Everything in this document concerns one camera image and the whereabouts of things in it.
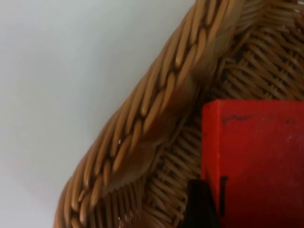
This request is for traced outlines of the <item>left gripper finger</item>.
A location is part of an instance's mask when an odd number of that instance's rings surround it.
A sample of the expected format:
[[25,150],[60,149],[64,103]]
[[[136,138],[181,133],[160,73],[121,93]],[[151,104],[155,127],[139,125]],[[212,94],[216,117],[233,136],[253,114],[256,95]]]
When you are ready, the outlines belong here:
[[206,181],[191,179],[187,185],[187,204],[183,219],[184,228],[218,228],[214,200]]

